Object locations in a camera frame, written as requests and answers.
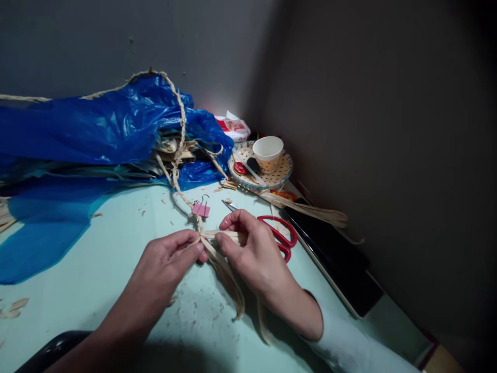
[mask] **red and white package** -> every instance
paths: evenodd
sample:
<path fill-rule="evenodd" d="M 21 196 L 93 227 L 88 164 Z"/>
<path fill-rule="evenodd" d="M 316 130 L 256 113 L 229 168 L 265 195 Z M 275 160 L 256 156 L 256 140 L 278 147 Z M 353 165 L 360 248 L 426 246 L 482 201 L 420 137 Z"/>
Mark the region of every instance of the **red and white package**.
<path fill-rule="evenodd" d="M 233 139 L 235 144 L 240 144 L 249 140 L 250 128 L 243 120 L 233 115 L 229 111 L 226 112 L 225 117 L 214 116 L 223 129 L 226 136 Z"/>

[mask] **blue plastic bag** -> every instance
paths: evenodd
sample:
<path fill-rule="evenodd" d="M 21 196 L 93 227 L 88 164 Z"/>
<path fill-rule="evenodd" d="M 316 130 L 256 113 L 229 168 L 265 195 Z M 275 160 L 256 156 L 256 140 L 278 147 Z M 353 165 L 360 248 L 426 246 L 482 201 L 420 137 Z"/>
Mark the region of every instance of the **blue plastic bag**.
<path fill-rule="evenodd" d="M 193 109 L 190 95 L 181 94 L 187 132 L 205 143 L 219 143 L 218 162 L 225 172 L 233 141 L 214 115 Z M 36 103 L 25 109 L 0 107 L 0 178 L 22 158 L 119 165 L 147 159 L 163 128 L 180 128 L 181 111 L 161 75 L 135 79 L 127 86 L 88 100 L 78 97 Z M 223 176 L 212 162 L 198 160 L 180 172 L 181 189 L 206 185 Z"/>
<path fill-rule="evenodd" d="M 181 94 L 181 99 L 188 137 L 207 147 L 221 144 L 224 150 L 217 160 L 228 172 L 233 140 L 211 113 L 193 109 L 191 96 Z M 158 130 L 180 129 L 180 117 L 178 101 L 160 75 L 140 77 L 94 100 L 73 97 L 25 109 L 0 107 L 0 180 L 28 167 L 33 159 L 89 165 L 147 159 Z M 22 282 L 58 263 L 89 227 L 90 215 L 122 185 L 45 173 L 30 169 L 30 176 L 41 178 L 19 185 L 18 195 L 9 201 L 10 213 L 25 225 L 0 245 L 0 284 Z M 197 159 L 183 166 L 179 185 L 187 190 L 222 178 L 209 159 Z"/>

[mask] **person's left hand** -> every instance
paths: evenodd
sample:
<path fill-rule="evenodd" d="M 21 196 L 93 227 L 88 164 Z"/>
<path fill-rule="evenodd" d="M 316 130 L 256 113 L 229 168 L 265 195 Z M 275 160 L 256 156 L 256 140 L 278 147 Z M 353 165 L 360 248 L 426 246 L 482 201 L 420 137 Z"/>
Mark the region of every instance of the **person's left hand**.
<path fill-rule="evenodd" d="M 203 244 L 188 247 L 198 236 L 198 232 L 185 229 L 150 241 L 99 329 L 105 334 L 148 330 L 148 335 L 186 272 L 197 260 L 207 261 Z"/>

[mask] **scissor blade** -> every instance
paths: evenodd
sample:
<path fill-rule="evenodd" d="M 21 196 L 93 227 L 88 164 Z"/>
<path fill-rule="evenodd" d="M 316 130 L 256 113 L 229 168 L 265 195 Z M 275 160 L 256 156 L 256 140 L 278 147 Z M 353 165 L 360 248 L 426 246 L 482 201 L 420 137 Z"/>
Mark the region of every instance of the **scissor blade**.
<path fill-rule="evenodd" d="M 227 208 L 229 208 L 231 211 L 236 211 L 238 210 L 235 206 L 232 206 L 231 204 L 227 203 L 225 200 L 223 200 L 223 203 L 226 205 Z"/>

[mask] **gray wall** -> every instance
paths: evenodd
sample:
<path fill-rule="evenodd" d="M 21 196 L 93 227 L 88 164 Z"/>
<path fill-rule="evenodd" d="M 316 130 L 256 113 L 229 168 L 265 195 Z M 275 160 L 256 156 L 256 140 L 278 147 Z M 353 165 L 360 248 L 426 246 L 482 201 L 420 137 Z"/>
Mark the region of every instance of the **gray wall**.
<path fill-rule="evenodd" d="M 0 93 L 90 94 L 152 66 L 196 107 L 239 113 L 276 8 L 275 0 L 2 0 Z"/>
<path fill-rule="evenodd" d="M 260 126 L 469 368 L 494 325 L 496 269 L 495 101 L 473 45 L 444 2 L 301 2 Z"/>

